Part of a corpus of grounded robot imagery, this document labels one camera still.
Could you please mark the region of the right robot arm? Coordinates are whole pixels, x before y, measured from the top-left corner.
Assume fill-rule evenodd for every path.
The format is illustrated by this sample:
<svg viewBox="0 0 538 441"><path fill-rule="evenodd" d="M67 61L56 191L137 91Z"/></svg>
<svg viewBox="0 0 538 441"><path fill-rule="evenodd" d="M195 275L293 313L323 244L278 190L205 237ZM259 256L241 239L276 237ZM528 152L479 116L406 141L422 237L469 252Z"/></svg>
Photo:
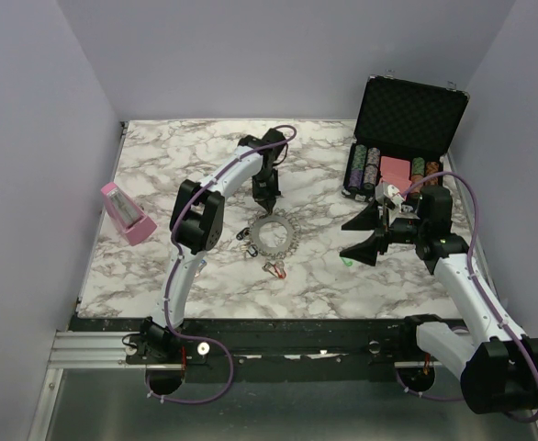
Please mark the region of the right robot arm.
<svg viewBox="0 0 538 441"><path fill-rule="evenodd" d="M361 243L341 251L344 258L374 266L392 243L415 247L418 258L444 286L470 337L458 335L432 317L415 318L398 336L398 351L416 360L429 354L459 380L463 398L474 413L533 411L538 417L538 338L512 321L478 275L465 239L452 231L453 198L442 186L420 191L415 215L402 218L398 190L382 184L375 198L343 224L346 231L369 231Z"/></svg>

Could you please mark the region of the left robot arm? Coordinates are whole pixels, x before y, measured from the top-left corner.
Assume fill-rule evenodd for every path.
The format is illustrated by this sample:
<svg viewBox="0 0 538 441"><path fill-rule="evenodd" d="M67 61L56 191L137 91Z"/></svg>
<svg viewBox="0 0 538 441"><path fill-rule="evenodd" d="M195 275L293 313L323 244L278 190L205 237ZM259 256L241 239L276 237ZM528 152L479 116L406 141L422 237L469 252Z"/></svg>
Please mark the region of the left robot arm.
<svg viewBox="0 0 538 441"><path fill-rule="evenodd" d="M156 361L167 363L178 354L177 328L183 323L196 271L222 234L226 200L251 181L253 200L271 214L281 195L275 169L278 158L296 134L293 126L278 125L261 138L247 135L210 176L186 179L179 186L169 223L172 252L162 294L140 327L147 351Z"/></svg>

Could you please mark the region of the metal key ring disc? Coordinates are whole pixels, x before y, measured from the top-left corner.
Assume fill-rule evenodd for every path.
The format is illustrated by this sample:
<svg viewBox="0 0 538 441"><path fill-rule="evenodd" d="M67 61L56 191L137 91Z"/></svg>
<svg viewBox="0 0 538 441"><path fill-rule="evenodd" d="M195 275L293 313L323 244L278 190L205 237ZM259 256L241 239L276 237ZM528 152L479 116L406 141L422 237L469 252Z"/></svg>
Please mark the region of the metal key ring disc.
<svg viewBox="0 0 538 441"><path fill-rule="evenodd" d="M249 243L260 255L282 259L299 246L301 227L296 218L284 210L275 210L251 220Z"/></svg>

